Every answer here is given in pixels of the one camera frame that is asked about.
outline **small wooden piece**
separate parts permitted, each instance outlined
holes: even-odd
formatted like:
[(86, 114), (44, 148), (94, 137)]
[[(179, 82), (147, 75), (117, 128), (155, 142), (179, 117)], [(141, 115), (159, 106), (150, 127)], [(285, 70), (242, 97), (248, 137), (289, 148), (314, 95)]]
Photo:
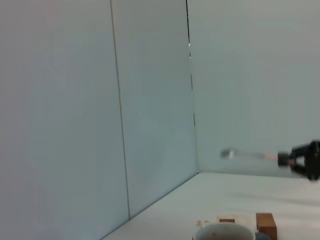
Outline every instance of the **small wooden piece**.
[(234, 223), (235, 220), (234, 219), (220, 219), (219, 220), (220, 223)]
[(277, 226), (272, 213), (257, 213), (256, 228), (260, 233), (267, 234), (271, 240), (277, 240)]

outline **cup rim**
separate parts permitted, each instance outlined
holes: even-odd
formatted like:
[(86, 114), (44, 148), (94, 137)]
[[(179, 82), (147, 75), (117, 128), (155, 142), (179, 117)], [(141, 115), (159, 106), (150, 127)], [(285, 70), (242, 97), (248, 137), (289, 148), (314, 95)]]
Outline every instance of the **cup rim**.
[[(227, 221), (224, 221), (224, 222), (209, 222), (209, 223), (205, 223), (205, 224), (202, 224), (201, 225), (201, 229), (203, 228), (206, 228), (208, 226), (216, 226), (216, 225), (238, 225), (238, 226), (241, 226), (245, 229), (247, 229), (250, 233), (251, 233), (251, 236), (252, 236), (252, 240), (256, 240), (256, 235), (255, 235), (255, 232), (249, 228), (248, 226), (246, 225), (242, 225), (242, 224), (239, 224), (239, 223), (235, 223), (235, 222), (227, 222)], [(192, 240), (197, 240), (196, 239), (196, 233), (199, 231), (200, 229), (198, 229), (197, 231), (195, 231), (195, 233), (192, 235)]]

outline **wooden block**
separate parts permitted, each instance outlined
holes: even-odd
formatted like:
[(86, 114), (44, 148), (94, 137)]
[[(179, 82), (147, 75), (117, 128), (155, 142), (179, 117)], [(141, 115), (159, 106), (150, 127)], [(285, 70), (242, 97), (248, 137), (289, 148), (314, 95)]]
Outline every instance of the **wooden block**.
[(271, 240), (277, 240), (277, 226), (271, 213), (256, 214), (256, 228), (260, 233), (267, 234)]
[(219, 220), (220, 223), (234, 223), (235, 220), (234, 219), (220, 219)]

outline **table surface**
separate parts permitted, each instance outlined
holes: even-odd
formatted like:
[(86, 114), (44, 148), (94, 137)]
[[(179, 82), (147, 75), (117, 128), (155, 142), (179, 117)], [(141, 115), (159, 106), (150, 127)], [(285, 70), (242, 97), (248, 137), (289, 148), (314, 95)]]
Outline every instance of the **table surface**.
[(191, 240), (198, 221), (233, 218), (256, 229), (256, 213), (272, 213), (278, 240), (319, 240), (320, 182), (201, 173), (104, 240)]

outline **white backdrop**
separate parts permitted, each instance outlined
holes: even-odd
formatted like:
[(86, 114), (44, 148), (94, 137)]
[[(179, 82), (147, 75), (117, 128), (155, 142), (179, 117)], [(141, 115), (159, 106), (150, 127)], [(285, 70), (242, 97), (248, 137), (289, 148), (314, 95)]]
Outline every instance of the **white backdrop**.
[(0, 35), (0, 239), (101, 239), (129, 219), (110, 2), (1, 1)]
[(320, 1), (190, 0), (188, 9), (200, 170), (291, 176), (219, 154), (320, 138)]
[(185, 0), (113, 0), (130, 216), (197, 172)]

